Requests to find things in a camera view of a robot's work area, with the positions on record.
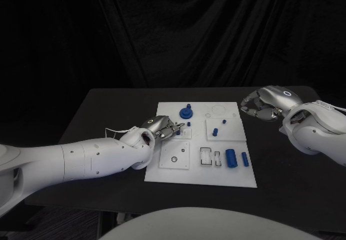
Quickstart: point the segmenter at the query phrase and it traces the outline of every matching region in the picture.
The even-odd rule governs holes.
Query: black table
[[[142,126],[159,102],[241,102],[257,87],[93,89],[59,143],[103,138]],[[289,87],[304,102],[319,99],[307,86]],[[346,167],[323,154],[303,154],[279,132],[281,121],[241,113],[258,188],[144,182],[146,169],[77,180],[32,194],[29,205],[146,214],[175,207],[234,210],[294,227],[346,232]]]

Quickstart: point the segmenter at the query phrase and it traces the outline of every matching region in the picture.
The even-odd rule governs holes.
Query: black curtain
[[[3,144],[54,144],[93,88],[309,85],[346,106],[343,0],[0,6]]]

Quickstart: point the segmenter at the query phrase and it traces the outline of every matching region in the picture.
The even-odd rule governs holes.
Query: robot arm
[[[245,105],[250,101],[258,109]],[[280,86],[267,86],[253,92],[241,102],[241,110],[266,121],[284,117],[280,132],[306,154],[325,153],[346,166],[346,116],[323,101],[304,103],[297,94]]]
[[[156,141],[170,138],[183,123],[168,116],[133,127],[120,140],[97,138],[69,144],[19,148],[0,145],[0,216],[42,188],[108,176],[152,161]]]

